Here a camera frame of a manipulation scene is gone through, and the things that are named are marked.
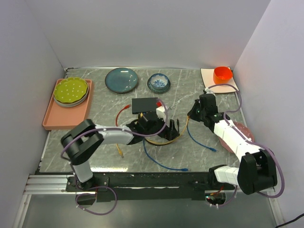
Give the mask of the black network switch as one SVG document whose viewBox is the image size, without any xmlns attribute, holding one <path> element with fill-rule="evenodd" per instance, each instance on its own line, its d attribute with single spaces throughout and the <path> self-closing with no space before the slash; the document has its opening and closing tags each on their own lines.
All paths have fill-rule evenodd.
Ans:
<svg viewBox="0 0 304 228">
<path fill-rule="evenodd" d="M 155 112 L 157 108 L 157 97 L 133 98 L 132 114 Z"/>
</svg>

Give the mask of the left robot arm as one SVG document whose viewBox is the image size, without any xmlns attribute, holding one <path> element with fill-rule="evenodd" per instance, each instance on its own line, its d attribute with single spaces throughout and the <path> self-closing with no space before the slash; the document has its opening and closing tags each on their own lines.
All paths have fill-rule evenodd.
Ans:
<svg viewBox="0 0 304 228">
<path fill-rule="evenodd" d="M 127 125 L 101 126 L 86 119 L 61 138 L 63 159 L 70 162 L 76 176 L 76 187 L 84 191 L 97 186 L 89 159 L 100 145 L 133 145 L 146 137 L 159 136 L 172 141 L 180 136 L 174 120 L 166 124 L 166 117 L 159 117 L 156 112 L 139 114 L 138 118 Z"/>
</svg>

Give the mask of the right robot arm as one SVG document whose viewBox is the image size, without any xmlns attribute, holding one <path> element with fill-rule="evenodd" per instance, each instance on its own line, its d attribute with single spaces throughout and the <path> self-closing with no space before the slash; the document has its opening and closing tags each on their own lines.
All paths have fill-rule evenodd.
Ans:
<svg viewBox="0 0 304 228">
<path fill-rule="evenodd" d="M 202 94 L 188 112 L 190 119 L 202 122 L 237 156 L 239 167 L 220 165 L 209 170 L 208 185 L 219 189 L 224 183 L 253 194 L 277 185 L 276 164 L 270 152 L 254 145 L 232 120 L 218 111 L 214 94 Z"/>
</svg>

